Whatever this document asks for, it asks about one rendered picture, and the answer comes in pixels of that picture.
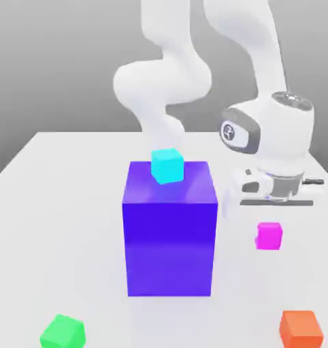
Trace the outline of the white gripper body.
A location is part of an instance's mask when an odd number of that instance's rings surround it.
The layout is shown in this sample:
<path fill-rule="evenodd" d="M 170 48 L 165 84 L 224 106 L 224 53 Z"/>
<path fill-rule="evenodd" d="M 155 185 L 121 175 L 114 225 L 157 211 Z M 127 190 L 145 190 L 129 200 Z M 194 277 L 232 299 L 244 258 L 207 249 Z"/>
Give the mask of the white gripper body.
<path fill-rule="evenodd" d="M 276 206 L 276 207 L 311 207 L 321 203 L 325 191 L 322 188 L 311 186 L 302 188 L 297 196 L 287 201 L 272 200 L 269 198 L 257 198 L 237 194 L 236 191 L 228 189 L 223 197 L 223 217 L 230 219 L 239 206 Z"/>

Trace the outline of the small magenta cube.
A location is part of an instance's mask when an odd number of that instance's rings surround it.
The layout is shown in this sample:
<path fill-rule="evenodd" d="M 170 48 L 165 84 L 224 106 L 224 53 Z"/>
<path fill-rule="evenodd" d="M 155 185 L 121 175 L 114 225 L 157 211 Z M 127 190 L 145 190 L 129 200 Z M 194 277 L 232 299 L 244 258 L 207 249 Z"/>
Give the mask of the small magenta cube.
<path fill-rule="evenodd" d="M 279 250 L 282 242 L 282 227 L 278 222 L 260 222 L 257 224 L 255 244 L 261 250 Z"/>

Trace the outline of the small cyan cube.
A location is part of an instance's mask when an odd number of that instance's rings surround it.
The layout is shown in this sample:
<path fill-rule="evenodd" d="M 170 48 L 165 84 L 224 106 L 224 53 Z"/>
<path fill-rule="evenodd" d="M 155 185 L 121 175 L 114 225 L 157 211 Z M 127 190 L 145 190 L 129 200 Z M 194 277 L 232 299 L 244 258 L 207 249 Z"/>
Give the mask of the small cyan cube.
<path fill-rule="evenodd" d="M 152 151 L 150 172 L 161 185 L 182 181 L 184 159 L 174 148 Z"/>

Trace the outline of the small orange cube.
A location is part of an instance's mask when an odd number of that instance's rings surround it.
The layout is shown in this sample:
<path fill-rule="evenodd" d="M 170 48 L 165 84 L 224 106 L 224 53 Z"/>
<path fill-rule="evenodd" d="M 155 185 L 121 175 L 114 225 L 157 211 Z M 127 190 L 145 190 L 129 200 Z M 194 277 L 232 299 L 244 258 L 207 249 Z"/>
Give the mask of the small orange cube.
<path fill-rule="evenodd" d="M 324 339 L 313 311 L 283 311 L 279 333 L 284 348 L 321 348 Z"/>

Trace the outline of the small green cube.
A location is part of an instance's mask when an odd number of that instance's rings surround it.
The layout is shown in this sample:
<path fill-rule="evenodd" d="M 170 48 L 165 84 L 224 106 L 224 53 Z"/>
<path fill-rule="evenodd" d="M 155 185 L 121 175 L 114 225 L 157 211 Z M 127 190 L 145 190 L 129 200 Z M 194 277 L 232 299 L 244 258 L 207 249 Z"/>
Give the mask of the small green cube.
<path fill-rule="evenodd" d="M 58 314 L 39 338 L 42 348 L 84 348 L 86 334 L 80 320 Z"/>

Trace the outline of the large purple box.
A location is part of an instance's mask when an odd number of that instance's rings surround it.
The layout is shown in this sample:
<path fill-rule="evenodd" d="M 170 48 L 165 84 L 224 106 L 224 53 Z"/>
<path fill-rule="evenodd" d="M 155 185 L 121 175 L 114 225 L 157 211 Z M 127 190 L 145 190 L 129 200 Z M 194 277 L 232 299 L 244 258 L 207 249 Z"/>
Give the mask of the large purple box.
<path fill-rule="evenodd" d="M 209 296 L 218 200 L 206 162 L 161 185 L 132 161 L 122 200 L 129 296 Z"/>

